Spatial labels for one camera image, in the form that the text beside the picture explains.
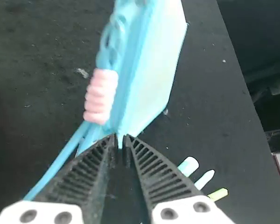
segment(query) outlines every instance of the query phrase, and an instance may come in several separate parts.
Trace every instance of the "black surface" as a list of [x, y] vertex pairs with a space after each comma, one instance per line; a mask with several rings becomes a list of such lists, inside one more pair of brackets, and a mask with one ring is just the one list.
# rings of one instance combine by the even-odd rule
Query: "black surface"
[[247, 82], [280, 74], [280, 0], [217, 0]]
[[[237, 224], [280, 224], [279, 176], [217, 3], [183, 6], [191, 25], [169, 115], [140, 138], [175, 164], [195, 157], [193, 180], [215, 169], [203, 192], [227, 188], [217, 205]], [[28, 192], [81, 122], [87, 81], [73, 71], [93, 69], [111, 10], [107, 0], [0, 0], [0, 210]], [[112, 200], [125, 203], [118, 178]], [[137, 211], [121, 212], [128, 220]]]

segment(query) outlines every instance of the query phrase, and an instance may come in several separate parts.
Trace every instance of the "blue plastic object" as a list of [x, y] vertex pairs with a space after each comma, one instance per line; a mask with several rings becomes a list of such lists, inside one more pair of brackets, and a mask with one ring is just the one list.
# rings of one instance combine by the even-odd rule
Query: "blue plastic object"
[[100, 41], [96, 65], [119, 74], [110, 119], [104, 126], [84, 121], [42, 179], [24, 197], [32, 200], [77, 148], [116, 133], [136, 137], [166, 107], [186, 34], [180, 0], [116, 0]]

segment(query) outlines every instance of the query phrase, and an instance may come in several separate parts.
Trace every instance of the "light blue plastic panel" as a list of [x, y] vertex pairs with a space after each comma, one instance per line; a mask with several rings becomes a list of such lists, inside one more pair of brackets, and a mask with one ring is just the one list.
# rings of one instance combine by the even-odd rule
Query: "light blue plastic panel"
[[[187, 30], [179, 0], [137, 2], [138, 12], [125, 30], [111, 118], [103, 127], [103, 136], [117, 133], [119, 146], [125, 134], [137, 136], [166, 107]], [[124, 14], [120, 17], [126, 21]]]
[[140, 53], [127, 50], [127, 57], [138, 53], [139, 58], [133, 63], [119, 138], [127, 133], [136, 137], [166, 107], [186, 30], [181, 1], [155, 1], [145, 36], [139, 39]]

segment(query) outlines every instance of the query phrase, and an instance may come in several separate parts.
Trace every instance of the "screw hole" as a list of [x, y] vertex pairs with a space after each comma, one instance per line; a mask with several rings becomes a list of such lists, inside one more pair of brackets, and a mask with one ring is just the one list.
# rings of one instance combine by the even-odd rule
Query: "screw hole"
[[20, 222], [21, 223], [30, 223], [35, 219], [36, 215], [37, 215], [36, 210], [25, 211], [20, 217]]
[[210, 207], [204, 202], [196, 202], [194, 205], [194, 210], [196, 212], [209, 212]]
[[174, 220], [178, 218], [178, 214], [171, 208], [165, 208], [161, 211], [161, 218], [164, 220]]
[[72, 220], [72, 215], [69, 212], [64, 211], [64, 212], [59, 213], [55, 217], [54, 223], [55, 224], [69, 224], [71, 222], [71, 220]]

